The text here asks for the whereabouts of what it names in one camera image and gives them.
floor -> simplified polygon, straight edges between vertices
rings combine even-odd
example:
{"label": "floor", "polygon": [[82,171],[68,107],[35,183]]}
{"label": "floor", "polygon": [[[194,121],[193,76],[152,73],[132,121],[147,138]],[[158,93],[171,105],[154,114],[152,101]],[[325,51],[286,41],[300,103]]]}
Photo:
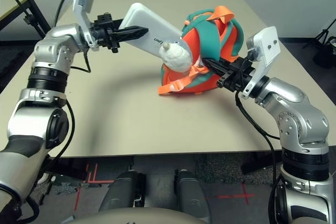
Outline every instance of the floor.
{"label": "floor", "polygon": [[[336,69],[323,69],[312,62],[314,48],[302,49],[303,44],[285,44],[289,51],[311,74],[315,81],[336,104]],[[175,169],[183,168],[195,172],[202,180],[201,185],[212,212],[214,224],[224,223],[267,223],[267,202],[270,193],[270,170],[261,170],[243,176],[239,166],[246,154],[204,155],[157,155],[124,158],[91,159],[87,163],[93,187],[80,181],[65,185],[69,190],[59,193],[52,186],[40,207],[40,215],[33,223],[61,223],[74,216],[76,219],[98,211],[107,191],[108,182],[116,178],[130,165],[138,172],[147,174],[146,207],[176,209],[173,193]],[[336,170],[336,149],[330,148],[330,172]],[[29,216],[27,206],[23,207]]]}

orange fabric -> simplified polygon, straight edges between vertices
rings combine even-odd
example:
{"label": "orange fabric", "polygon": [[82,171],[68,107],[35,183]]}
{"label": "orange fabric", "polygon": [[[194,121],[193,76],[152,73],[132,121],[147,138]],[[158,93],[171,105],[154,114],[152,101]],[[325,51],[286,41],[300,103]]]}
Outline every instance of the orange fabric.
{"label": "orange fabric", "polygon": [[235,15],[226,6],[217,6],[214,13],[206,20],[220,19],[224,24],[233,19]]}

black rubber grip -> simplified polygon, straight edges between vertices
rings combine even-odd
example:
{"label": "black rubber grip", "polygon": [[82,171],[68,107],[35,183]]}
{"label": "black rubber grip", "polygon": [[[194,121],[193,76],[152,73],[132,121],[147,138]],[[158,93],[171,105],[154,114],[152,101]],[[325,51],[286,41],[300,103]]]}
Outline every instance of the black rubber grip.
{"label": "black rubber grip", "polygon": [[38,136],[13,135],[1,152],[12,152],[31,157],[38,153],[43,145],[43,138]]}
{"label": "black rubber grip", "polygon": [[300,218],[300,217],[311,217],[314,219],[327,221],[327,217],[324,213],[311,209],[311,208],[306,208],[302,206],[291,206],[290,211],[292,212],[293,220]]}

black tripod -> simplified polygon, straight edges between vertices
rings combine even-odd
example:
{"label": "black tripod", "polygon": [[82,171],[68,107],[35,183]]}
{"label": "black tripod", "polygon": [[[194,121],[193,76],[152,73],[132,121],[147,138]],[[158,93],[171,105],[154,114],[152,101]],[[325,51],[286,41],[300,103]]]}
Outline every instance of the black tripod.
{"label": "black tripod", "polygon": [[336,18],[333,20],[333,22],[331,22],[331,24],[327,27],[327,29],[323,29],[322,32],[316,36],[314,39],[312,39],[310,42],[308,42],[307,44],[305,44],[303,46],[303,48],[306,48],[310,45],[313,45],[313,46],[316,46],[318,45],[319,46],[319,40],[324,36],[324,39],[323,39],[323,43],[322,43],[322,46],[324,46],[324,43],[326,43],[326,39],[328,37],[328,34],[329,34],[329,28],[336,22]]}

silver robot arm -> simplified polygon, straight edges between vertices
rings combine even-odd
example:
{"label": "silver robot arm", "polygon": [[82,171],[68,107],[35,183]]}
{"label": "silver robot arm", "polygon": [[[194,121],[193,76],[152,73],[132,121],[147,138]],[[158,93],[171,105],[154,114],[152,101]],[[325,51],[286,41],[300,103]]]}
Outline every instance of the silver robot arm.
{"label": "silver robot arm", "polygon": [[279,127],[284,184],[277,188],[278,222],[310,217],[311,223],[314,219],[335,223],[325,115],[310,104],[304,92],[277,78],[265,84],[255,102]]}
{"label": "silver robot arm", "polygon": [[52,29],[34,49],[26,89],[8,123],[0,152],[0,209],[19,206],[30,194],[47,153],[65,139],[69,122],[62,107],[74,55],[86,51],[78,25]]}
{"label": "silver robot arm", "polygon": [[[280,53],[275,27],[268,27],[247,39],[248,55],[230,63],[202,59],[221,76],[220,88],[241,91],[255,99],[275,119],[282,146],[281,176],[276,188],[276,217],[279,223],[294,223],[300,217],[310,222],[336,223],[333,179],[329,174],[329,124],[299,88],[266,74]],[[252,62],[258,61],[256,69]]]}

